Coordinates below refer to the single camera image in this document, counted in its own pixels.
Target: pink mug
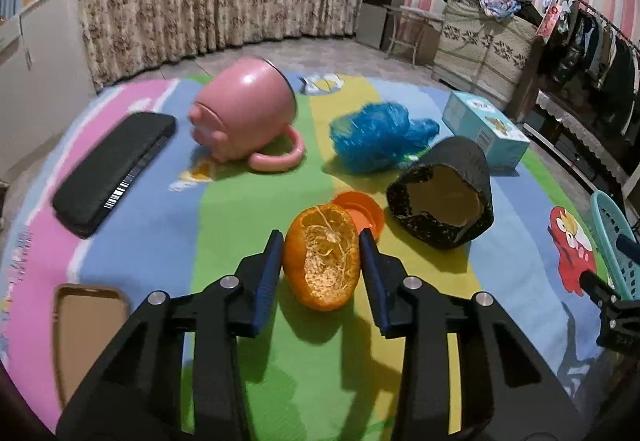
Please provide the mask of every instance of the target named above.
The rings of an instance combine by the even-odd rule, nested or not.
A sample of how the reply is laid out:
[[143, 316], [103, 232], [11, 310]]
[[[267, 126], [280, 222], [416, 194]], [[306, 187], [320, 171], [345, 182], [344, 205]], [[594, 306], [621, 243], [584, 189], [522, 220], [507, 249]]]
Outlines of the pink mug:
[[[248, 158], [260, 172], [282, 172], [298, 166], [305, 144], [291, 122], [298, 105], [285, 76], [268, 60], [246, 56], [204, 86], [189, 110], [193, 139], [225, 163]], [[279, 134], [292, 150], [284, 156], [258, 152]]]

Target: black phone case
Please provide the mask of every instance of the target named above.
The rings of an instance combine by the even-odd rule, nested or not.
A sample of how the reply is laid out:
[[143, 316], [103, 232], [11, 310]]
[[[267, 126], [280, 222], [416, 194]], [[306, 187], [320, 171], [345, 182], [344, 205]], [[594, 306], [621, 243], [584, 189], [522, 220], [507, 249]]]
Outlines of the black phone case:
[[56, 217], [68, 230], [90, 237], [174, 135], [169, 114], [133, 113], [106, 135], [53, 196]]

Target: teal basket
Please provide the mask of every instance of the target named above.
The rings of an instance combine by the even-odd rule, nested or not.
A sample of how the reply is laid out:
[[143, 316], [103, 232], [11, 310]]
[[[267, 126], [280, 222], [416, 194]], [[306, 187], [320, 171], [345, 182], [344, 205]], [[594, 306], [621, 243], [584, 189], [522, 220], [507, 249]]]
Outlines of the teal basket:
[[626, 235], [637, 242], [625, 215], [613, 199], [598, 190], [591, 196], [591, 216], [596, 228], [596, 240], [616, 291], [624, 300], [640, 300], [640, 291], [637, 291], [640, 265], [616, 248], [619, 235]]

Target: black container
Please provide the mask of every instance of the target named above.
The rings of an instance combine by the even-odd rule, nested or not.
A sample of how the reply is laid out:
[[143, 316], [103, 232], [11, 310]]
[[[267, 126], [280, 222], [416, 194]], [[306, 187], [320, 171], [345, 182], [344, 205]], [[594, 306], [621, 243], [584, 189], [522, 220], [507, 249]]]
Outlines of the black container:
[[[436, 166], [455, 171], [462, 182], [478, 195], [482, 209], [475, 222], [454, 226], [438, 221], [426, 211], [416, 213], [412, 210], [407, 185], [430, 180]], [[446, 138], [434, 145], [388, 186], [386, 200], [391, 213], [410, 234], [439, 249], [451, 249], [467, 243], [494, 222], [489, 166], [479, 145], [464, 136]]]

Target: metal screw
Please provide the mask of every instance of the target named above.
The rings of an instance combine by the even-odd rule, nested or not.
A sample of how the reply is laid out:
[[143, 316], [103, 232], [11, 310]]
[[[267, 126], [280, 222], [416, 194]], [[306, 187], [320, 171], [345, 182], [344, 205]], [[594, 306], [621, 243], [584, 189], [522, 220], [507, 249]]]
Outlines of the metal screw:
[[418, 289], [422, 286], [422, 281], [418, 277], [404, 277], [402, 283], [407, 289]]
[[240, 284], [240, 279], [236, 275], [226, 275], [220, 279], [220, 286], [225, 289], [233, 289]]
[[154, 291], [152, 294], [146, 297], [146, 300], [149, 302], [149, 304], [157, 306], [158, 304], [162, 304], [162, 302], [166, 300], [166, 295], [164, 294], [164, 291]]
[[494, 296], [486, 291], [482, 291], [476, 295], [476, 302], [484, 307], [489, 307], [494, 303]]

